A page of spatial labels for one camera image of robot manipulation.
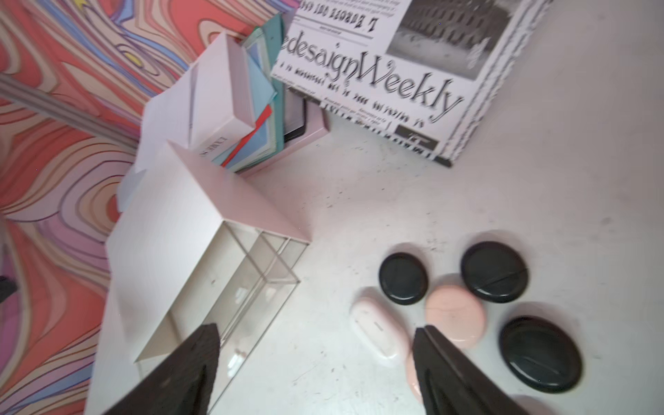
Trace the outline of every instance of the blue paper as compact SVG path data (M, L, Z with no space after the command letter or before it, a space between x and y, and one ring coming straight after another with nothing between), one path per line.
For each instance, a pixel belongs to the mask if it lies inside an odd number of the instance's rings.
M251 156L258 150L262 149L268 144L268 126L266 123L260 126L258 131L254 133L254 136L251 137L247 144L238 151L238 153L230 160L230 163L226 165L227 169L233 169L233 167L244 161L247 157Z
M262 26L263 33L265 34L265 42L268 46L268 56L270 59L270 68L274 66L277 61L279 51L282 49L284 35L282 33L282 17L275 15L270 20L266 21Z
M247 54L247 63L251 83L251 100L254 107L254 121L256 121L260 114L263 114L265 107L272 102L277 92L272 87L270 80L265 77L254 57L251 56L251 53Z

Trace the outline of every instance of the white paper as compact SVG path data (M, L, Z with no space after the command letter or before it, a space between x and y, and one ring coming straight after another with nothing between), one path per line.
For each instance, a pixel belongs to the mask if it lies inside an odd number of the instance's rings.
M129 207L131 200L133 199L134 192L138 188L138 185L141 184L141 180L145 175L147 170L142 170L136 173L136 165L132 165L131 169L127 171L125 176L120 181L118 185L118 192L116 193L116 200L118 201L118 212L124 212Z
M304 99L292 91L284 94L284 134L295 131L304 125Z
M145 105L134 172L149 169L166 141L189 147L194 72L195 67L190 68L172 87Z
M550 0L304 0L272 76L449 164Z

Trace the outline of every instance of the colorful swirl pattern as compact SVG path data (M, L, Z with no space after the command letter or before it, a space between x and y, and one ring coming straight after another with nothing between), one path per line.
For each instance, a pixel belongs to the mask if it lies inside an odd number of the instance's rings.
M8 0L0 71L139 135L143 105L222 30L295 0ZM134 151L0 99L0 415L82 413L110 278L104 242Z

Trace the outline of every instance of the transparent plastic container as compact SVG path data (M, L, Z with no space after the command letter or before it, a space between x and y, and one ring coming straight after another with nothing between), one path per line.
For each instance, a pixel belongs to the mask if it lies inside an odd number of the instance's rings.
M306 247L224 222L139 358L142 377L199 325L216 323L221 348L211 410L298 285L291 268Z

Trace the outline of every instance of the newspaper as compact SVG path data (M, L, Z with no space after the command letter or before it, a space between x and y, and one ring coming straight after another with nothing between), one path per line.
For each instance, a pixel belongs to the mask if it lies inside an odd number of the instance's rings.
M451 166L551 0L303 0L272 76Z

